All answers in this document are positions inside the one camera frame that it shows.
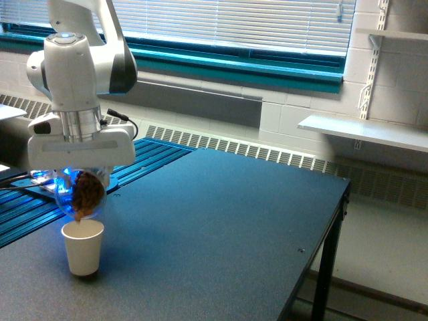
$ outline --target white shelf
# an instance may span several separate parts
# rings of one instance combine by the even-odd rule
[[[313,114],[301,121],[298,128],[428,152],[428,132],[426,130],[387,122]]]
[[[13,117],[24,116],[27,113],[22,109],[9,107],[0,104],[0,120],[9,119]]]
[[[428,34],[391,30],[356,28],[356,32],[367,33],[376,50],[381,47],[381,38],[428,41]]]
[[[408,39],[408,40],[421,40],[428,41],[428,34],[426,33],[414,33],[414,32],[403,32],[403,31],[390,31],[390,30],[376,30],[376,29],[365,29],[356,28],[356,32],[367,33],[369,35],[377,35],[393,39]]]

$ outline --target window blinds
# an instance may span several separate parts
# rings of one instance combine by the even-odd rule
[[[356,0],[113,0],[130,37],[345,56]],[[0,19],[48,26],[46,0],[0,0]]]

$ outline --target coffee grounds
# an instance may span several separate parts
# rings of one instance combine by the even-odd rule
[[[72,206],[76,212],[74,219],[80,221],[93,214],[104,196],[104,186],[94,175],[80,172],[75,180]]]

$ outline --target paper cup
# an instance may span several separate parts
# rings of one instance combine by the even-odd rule
[[[103,232],[104,225],[92,219],[72,221],[62,227],[68,266],[74,275],[88,276],[98,270]]]

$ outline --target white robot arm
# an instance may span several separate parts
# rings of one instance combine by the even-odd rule
[[[52,100],[52,113],[29,125],[33,169],[107,168],[134,161],[132,125],[101,123],[97,94],[124,94],[136,82],[136,63],[111,0],[49,0],[52,27],[44,51],[27,63],[31,83]],[[93,19],[100,20],[106,43]]]
[[[111,0],[49,0],[49,19],[57,32],[81,33],[88,38],[96,72],[97,94],[123,94],[136,82],[136,64],[125,42]],[[94,12],[100,20],[106,43],[96,31]],[[49,96],[43,51],[27,63],[31,83]]]

